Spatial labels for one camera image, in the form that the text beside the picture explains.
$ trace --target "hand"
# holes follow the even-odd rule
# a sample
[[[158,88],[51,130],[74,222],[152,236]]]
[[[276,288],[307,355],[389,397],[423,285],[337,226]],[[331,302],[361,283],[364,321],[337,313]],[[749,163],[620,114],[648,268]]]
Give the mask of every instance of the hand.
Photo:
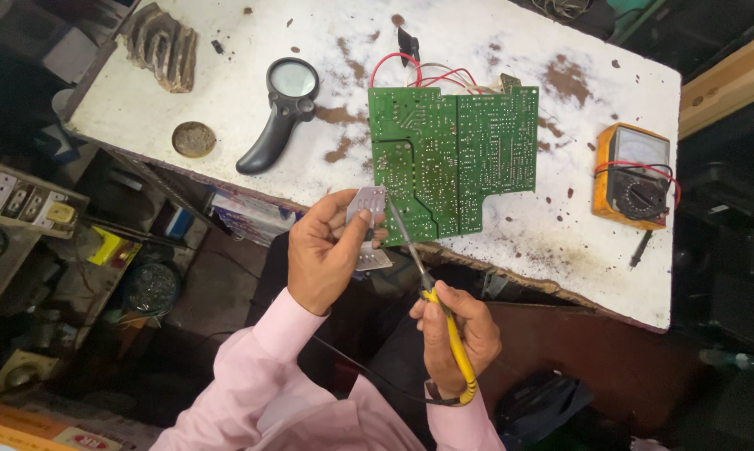
[[[288,292],[296,302],[318,316],[324,315],[347,287],[358,252],[369,229],[372,213],[360,210],[347,225],[347,205],[358,190],[343,190],[316,202],[291,228],[288,240]],[[381,213],[374,219],[385,220]],[[385,238],[387,231],[374,230]],[[380,241],[375,239],[376,248]]]
[[[435,283],[435,292],[455,314],[463,348],[475,375],[482,374],[502,350],[500,328],[491,319],[488,306],[441,280]],[[466,389],[466,380],[452,356],[447,317],[441,306],[419,299],[411,309],[411,318],[419,320],[416,328],[424,332],[424,365],[438,386],[439,394],[445,400],[458,397]]]

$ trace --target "black magnifying glass handle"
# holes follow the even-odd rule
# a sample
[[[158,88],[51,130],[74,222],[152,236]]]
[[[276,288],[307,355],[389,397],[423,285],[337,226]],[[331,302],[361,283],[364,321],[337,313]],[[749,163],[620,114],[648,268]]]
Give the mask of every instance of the black magnifying glass handle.
[[[251,149],[235,164],[238,172],[253,176],[265,172],[279,158],[291,138],[291,132],[299,121],[295,114],[282,115],[276,104],[271,105],[271,115],[260,138]]]

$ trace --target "pink shirt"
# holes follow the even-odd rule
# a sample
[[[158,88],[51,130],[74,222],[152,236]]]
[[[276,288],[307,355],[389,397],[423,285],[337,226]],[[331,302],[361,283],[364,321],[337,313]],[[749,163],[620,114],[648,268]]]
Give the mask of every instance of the pink shirt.
[[[215,381],[151,450],[422,450],[365,377],[336,400],[299,370],[299,351],[325,319],[282,290],[256,326],[222,344]],[[427,410],[438,449],[504,450],[480,392],[463,407]]]

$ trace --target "green circuit board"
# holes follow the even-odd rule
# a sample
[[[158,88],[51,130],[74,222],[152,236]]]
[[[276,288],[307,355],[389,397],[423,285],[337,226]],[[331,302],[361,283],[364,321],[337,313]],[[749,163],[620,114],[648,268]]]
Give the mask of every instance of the green circuit board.
[[[374,183],[413,241],[480,232],[491,194],[535,191],[538,87],[442,96],[438,87],[372,87]],[[386,208],[384,246],[404,241]]]

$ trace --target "workbench surface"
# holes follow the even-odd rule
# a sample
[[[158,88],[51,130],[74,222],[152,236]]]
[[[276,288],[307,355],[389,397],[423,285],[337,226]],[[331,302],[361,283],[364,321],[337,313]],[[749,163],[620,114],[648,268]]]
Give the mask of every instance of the workbench surface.
[[[507,0],[158,4],[198,33],[192,92],[169,94],[150,71],[132,66],[119,36],[66,128],[200,180],[307,207],[330,191],[373,183],[366,89],[374,65],[396,51],[402,25],[419,38],[422,62],[466,67],[478,84],[506,72],[541,87],[536,192],[489,197],[483,232],[442,239],[442,252],[651,330],[670,325],[672,216],[631,271],[643,231],[594,217],[590,207],[592,147],[616,122],[669,139],[675,167],[677,72]],[[214,39],[224,55],[210,45]],[[235,162],[271,112],[266,68],[284,56],[303,58],[319,72],[316,118],[299,124],[271,170],[239,175]],[[374,85],[402,86],[409,70],[392,58]],[[442,93],[460,89],[439,85]],[[207,157],[189,159],[172,148],[173,129],[189,120],[207,124],[218,138]]]

